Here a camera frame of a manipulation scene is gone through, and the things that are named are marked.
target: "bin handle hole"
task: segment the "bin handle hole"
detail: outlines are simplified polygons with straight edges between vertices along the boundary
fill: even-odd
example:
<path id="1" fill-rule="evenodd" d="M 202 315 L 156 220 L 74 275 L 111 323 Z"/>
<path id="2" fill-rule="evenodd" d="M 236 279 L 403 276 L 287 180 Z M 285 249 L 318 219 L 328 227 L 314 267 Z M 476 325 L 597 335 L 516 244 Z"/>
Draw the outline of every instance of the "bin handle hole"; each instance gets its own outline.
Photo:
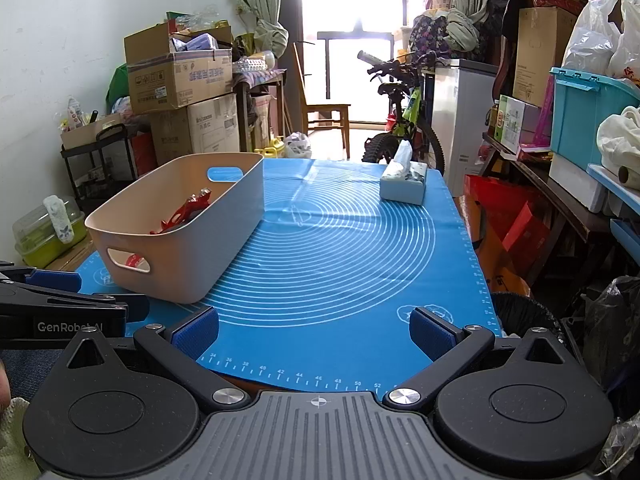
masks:
<path id="1" fill-rule="evenodd" d="M 237 182 L 243 177 L 240 168 L 209 168 L 207 178 L 212 182 Z"/>
<path id="2" fill-rule="evenodd" d="M 143 274 L 151 272 L 151 266 L 144 256 L 111 248 L 107 249 L 107 254 L 111 261 L 122 269 L 135 270 Z"/>

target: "gray ribbed plate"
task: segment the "gray ribbed plate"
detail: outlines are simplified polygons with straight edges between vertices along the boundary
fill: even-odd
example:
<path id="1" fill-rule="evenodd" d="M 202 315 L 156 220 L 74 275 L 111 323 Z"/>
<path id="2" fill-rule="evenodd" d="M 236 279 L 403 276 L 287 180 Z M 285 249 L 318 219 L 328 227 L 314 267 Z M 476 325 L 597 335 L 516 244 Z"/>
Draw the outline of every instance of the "gray ribbed plate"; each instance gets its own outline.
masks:
<path id="1" fill-rule="evenodd" d="M 43 480 L 59 478 L 45 475 Z M 216 413 L 183 455 L 140 480 L 476 480 L 424 419 L 378 404 L 370 392 L 265 392 Z M 588 480 L 579 474 L 575 480 Z"/>

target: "teal storage box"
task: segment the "teal storage box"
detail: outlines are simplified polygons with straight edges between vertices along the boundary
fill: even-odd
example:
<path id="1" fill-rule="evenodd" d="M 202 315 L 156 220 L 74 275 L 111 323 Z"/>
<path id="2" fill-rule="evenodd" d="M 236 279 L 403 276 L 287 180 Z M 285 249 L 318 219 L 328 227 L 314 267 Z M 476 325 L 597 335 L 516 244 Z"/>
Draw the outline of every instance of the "teal storage box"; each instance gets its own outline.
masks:
<path id="1" fill-rule="evenodd" d="M 601 164 L 596 134 L 604 119 L 640 106 L 640 89 L 588 72 L 552 68 L 556 77 L 551 150 L 587 171 Z"/>

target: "concentric circles pattern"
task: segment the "concentric circles pattern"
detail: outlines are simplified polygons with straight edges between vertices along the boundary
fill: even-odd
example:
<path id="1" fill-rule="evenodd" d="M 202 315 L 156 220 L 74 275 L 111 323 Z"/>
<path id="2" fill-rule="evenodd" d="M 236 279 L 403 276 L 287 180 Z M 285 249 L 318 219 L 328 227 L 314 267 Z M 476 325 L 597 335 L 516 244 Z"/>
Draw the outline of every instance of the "concentric circles pattern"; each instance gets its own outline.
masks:
<path id="1" fill-rule="evenodd" d="M 302 183 L 266 179 L 264 220 L 200 303 L 221 322 L 281 328 L 352 316 L 407 288 L 433 255 L 433 219 L 380 201 L 378 179 L 330 166 Z"/>

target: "person's hand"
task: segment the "person's hand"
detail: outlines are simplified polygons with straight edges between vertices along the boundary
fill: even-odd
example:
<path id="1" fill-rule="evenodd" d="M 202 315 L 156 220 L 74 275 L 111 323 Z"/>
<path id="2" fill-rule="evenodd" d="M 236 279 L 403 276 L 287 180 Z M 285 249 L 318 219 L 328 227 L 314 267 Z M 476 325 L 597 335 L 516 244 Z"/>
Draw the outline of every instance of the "person's hand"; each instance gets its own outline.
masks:
<path id="1" fill-rule="evenodd" d="M 9 379 L 6 378 L 4 365 L 0 361 L 0 413 L 11 403 L 11 393 L 9 392 Z"/>

